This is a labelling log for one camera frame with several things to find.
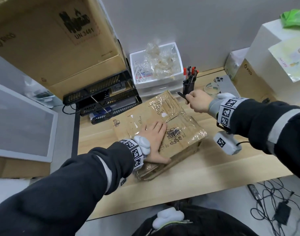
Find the left hand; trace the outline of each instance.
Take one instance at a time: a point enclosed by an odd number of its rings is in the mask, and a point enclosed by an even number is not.
[[[150,154],[144,159],[148,162],[168,164],[170,158],[165,158],[159,154],[159,147],[163,140],[167,125],[162,121],[155,121],[151,125],[143,125],[138,136],[145,137],[150,142]]]

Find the paper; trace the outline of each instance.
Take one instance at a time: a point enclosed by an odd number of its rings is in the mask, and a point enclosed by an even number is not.
[[[292,82],[300,80],[300,36],[281,41],[269,48]]]

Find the white sensor device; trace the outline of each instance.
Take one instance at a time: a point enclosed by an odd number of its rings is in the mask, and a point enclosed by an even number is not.
[[[238,144],[239,142],[234,138],[234,134],[227,134],[226,131],[217,132],[213,140],[227,155],[235,155],[242,150],[242,146]]]

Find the right hand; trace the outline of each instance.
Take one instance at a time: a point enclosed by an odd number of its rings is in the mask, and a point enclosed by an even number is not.
[[[190,104],[190,108],[194,109],[196,113],[207,113],[209,104],[213,98],[201,89],[191,91],[186,94],[186,104]]]

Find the wooden desk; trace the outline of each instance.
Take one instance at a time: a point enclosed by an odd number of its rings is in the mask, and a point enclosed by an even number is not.
[[[206,73],[196,80],[195,89],[203,89],[215,77],[226,74],[223,70]],[[249,143],[243,143],[237,155],[226,155],[213,141],[221,130],[216,120],[208,114],[195,113],[184,99],[179,101],[208,133],[200,150],[152,181],[138,182],[133,175],[129,176],[122,187],[101,199],[89,220],[292,174],[275,156],[255,150]],[[88,117],[81,118],[78,154],[93,147],[109,147],[115,141],[111,122],[92,125]]]

